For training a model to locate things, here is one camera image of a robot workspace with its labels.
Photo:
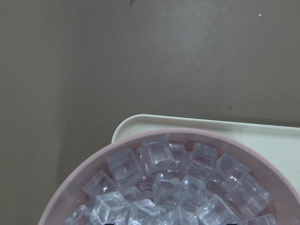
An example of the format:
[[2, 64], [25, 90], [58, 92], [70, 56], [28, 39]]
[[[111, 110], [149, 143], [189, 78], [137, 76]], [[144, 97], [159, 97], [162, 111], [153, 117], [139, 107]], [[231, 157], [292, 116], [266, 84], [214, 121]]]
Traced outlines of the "pink bowl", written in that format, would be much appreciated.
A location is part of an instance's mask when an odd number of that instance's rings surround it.
[[231, 154], [250, 166], [251, 175], [273, 194], [273, 200], [266, 207], [265, 212], [272, 213], [280, 225], [300, 223], [300, 193], [271, 162], [270, 157], [265, 157], [247, 145], [216, 133], [190, 128], [168, 128], [132, 135], [113, 142], [90, 156], [57, 189], [44, 210], [39, 224], [64, 224], [65, 219], [78, 206], [88, 201], [88, 196], [82, 190], [88, 180], [101, 169], [110, 174], [106, 162], [108, 156], [126, 147], [134, 149], [140, 146], [143, 140], [157, 137], [167, 137], [173, 143], [187, 144], [189, 150], [195, 142], [201, 142]]

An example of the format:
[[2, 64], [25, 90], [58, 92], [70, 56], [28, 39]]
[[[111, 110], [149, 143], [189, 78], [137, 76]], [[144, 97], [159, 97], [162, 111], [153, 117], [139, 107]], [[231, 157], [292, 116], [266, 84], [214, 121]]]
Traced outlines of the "cream serving tray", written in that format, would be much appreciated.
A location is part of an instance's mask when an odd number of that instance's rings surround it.
[[112, 135], [112, 142], [166, 128], [192, 128], [223, 135], [252, 148], [286, 175], [300, 173], [298, 127], [138, 114], [125, 119], [117, 126]]

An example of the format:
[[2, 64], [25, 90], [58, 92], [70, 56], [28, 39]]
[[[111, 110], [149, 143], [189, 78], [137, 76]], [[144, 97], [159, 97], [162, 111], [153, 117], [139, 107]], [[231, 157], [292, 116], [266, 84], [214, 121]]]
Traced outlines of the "pile of clear ice cubes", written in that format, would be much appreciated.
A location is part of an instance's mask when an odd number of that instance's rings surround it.
[[107, 159], [67, 225], [275, 225], [271, 193], [247, 165], [211, 146], [148, 139]]

